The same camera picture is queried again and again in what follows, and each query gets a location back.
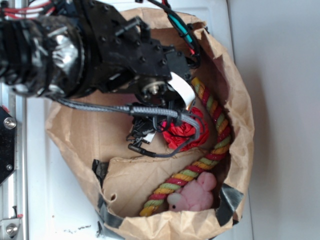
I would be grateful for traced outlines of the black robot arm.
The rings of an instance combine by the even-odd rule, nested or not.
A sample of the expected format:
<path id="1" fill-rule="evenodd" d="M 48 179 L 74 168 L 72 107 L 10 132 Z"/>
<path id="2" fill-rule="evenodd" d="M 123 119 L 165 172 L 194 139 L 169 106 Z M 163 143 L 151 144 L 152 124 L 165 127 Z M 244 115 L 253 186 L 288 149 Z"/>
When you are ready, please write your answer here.
<path id="1" fill-rule="evenodd" d="M 191 64 L 152 38 L 139 16 L 125 19 L 97 0 L 0 3 L 0 80 L 24 97 L 88 112 L 134 117 L 129 148 L 168 124 L 188 123 L 195 101 Z"/>

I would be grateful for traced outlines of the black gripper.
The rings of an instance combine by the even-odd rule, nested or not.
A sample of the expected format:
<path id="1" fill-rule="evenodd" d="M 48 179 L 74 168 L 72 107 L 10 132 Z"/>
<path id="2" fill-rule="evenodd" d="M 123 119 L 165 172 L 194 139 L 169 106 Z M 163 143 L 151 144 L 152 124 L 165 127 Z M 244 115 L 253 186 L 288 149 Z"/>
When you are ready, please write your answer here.
<path id="1" fill-rule="evenodd" d="M 176 73 L 190 84 L 191 74 L 185 55 L 174 46 L 165 46 L 163 50 L 166 59 L 162 62 L 167 64 L 170 73 Z M 142 144 L 151 143 L 156 133 L 163 133 L 171 123 L 178 125 L 183 123 L 179 116 L 173 117 L 167 112 L 159 114 L 159 109 L 183 114 L 191 112 L 185 109 L 181 97 L 168 84 L 169 80 L 150 79 L 142 85 L 141 93 L 135 95 L 139 102 L 134 103 L 134 106 L 152 108 L 154 111 L 134 116 L 130 134 L 126 137 L 130 148 L 140 148 Z"/>

